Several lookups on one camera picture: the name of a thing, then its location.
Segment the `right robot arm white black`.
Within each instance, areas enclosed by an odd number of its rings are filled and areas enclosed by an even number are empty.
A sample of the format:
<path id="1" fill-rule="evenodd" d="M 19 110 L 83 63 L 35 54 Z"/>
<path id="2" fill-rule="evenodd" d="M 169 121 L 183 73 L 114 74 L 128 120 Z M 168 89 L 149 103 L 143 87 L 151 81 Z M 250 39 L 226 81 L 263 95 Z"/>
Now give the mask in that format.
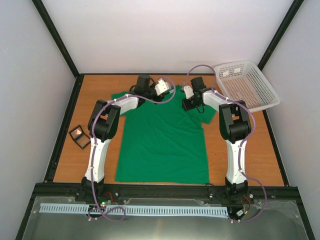
<path id="1" fill-rule="evenodd" d="M 245 171 L 245 149 L 252 132 L 251 121 L 245 102 L 230 100 L 216 89 L 208 88 L 202 77 L 195 77 L 191 85 L 182 87 L 185 111 L 209 106 L 218 112 L 219 132 L 226 142 L 228 168 L 225 177 L 224 197 L 234 202 L 248 192 Z"/>

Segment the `white perforated plastic basket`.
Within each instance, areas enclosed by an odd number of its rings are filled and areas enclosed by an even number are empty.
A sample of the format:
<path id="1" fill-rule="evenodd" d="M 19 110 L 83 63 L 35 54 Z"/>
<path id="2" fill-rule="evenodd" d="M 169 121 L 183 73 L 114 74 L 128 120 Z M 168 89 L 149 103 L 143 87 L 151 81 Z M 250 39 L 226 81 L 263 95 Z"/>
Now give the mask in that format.
<path id="1" fill-rule="evenodd" d="M 262 71 L 250 60 L 224 63 L 213 69 L 222 94 L 234 101 L 243 100 L 252 113 L 281 102 Z"/>

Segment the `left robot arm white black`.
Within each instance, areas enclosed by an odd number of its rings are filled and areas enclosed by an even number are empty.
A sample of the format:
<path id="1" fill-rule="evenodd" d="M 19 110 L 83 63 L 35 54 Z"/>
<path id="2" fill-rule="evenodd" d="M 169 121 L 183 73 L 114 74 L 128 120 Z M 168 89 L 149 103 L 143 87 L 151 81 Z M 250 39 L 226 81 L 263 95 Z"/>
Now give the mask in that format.
<path id="1" fill-rule="evenodd" d="M 92 201 L 104 195 L 105 161 L 111 140 L 116 135 L 120 116 L 140 107 L 146 100 L 160 100 L 156 93 L 156 82 L 151 76 L 141 74 L 136 84 L 123 96 L 114 100 L 98 100 L 88 122 L 90 155 L 88 167 L 81 185 Z"/>

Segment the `green t-shirt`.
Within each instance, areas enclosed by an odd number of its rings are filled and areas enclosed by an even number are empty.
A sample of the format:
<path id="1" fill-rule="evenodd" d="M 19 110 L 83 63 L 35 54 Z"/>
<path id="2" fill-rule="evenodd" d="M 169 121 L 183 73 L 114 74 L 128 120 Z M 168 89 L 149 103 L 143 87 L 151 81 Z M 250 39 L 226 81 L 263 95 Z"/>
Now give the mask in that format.
<path id="1" fill-rule="evenodd" d="M 207 184 L 210 181 L 203 124 L 216 111 L 210 106 L 184 111 L 185 94 L 176 86 L 165 104 L 146 101 L 127 111 L 115 180 Z"/>

